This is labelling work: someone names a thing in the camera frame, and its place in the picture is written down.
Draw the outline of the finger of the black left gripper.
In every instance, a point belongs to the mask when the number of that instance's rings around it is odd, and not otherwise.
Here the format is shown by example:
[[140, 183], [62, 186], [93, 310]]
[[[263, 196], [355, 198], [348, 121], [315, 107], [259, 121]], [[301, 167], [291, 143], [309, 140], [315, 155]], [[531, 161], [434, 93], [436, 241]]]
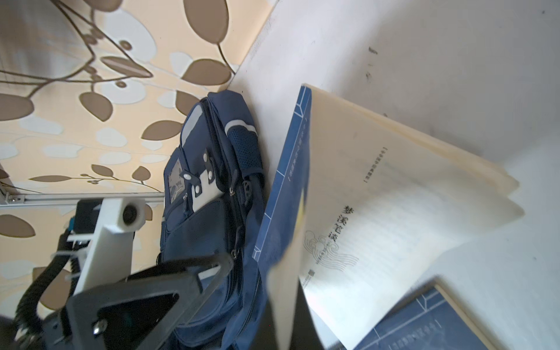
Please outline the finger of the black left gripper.
[[233, 269], [227, 253], [173, 260], [71, 297], [68, 349], [158, 349]]

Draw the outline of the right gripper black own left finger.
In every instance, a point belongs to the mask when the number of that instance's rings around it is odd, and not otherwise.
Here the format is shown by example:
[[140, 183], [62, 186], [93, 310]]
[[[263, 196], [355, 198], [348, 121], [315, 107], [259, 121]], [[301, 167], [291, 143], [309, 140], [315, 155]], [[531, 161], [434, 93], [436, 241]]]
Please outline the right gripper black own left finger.
[[250, 349], [276, 350], [276, 329], [271, 306], [265, 307]]

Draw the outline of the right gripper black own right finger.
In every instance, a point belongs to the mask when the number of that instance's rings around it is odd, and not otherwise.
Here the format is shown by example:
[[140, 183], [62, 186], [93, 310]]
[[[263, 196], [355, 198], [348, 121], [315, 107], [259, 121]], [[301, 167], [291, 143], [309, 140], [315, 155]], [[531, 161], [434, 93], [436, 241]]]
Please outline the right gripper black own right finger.
[[295, 350], [324, 350], [317, 335], [301, 283], [295, 305]]

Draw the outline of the blue cover book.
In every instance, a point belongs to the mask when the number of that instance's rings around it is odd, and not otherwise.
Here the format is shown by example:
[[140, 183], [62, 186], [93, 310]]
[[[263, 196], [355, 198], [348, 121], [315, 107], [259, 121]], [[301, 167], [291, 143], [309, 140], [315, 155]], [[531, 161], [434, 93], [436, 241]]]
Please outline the blue cover book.
[[524, 215], [476, 155], [319, 88], [300, 88], [253, 253], [277, 345], [305, 303], [354, 347], [444, 252]]

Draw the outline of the navy blue school backpack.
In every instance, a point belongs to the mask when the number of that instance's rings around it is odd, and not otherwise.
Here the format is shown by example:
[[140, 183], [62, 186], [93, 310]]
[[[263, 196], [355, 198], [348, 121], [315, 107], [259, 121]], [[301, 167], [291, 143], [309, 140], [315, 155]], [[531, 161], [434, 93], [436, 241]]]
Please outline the navy blue school backpack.
[[160, 262], [226, 253], [233, 268], [166, 349], [248, 349], [266, 297], [252, 245], [265, 201], [258, 133], [242, 95], [210, 93], [188, 112], [163, 172]]

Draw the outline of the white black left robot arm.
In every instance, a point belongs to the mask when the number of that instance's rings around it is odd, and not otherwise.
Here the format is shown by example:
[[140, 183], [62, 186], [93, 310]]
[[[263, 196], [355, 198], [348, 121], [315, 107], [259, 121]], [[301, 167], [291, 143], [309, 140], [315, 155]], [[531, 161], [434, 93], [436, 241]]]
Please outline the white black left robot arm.
[[19, 349], [278, 349], [276, 325], [258, 263], [255, 235], [225, 226], [164, 231], [158, 263], [71, 296], [42, 319], [46, 289], [73, 251], [58, 252], [26, 290], [16, 322]]

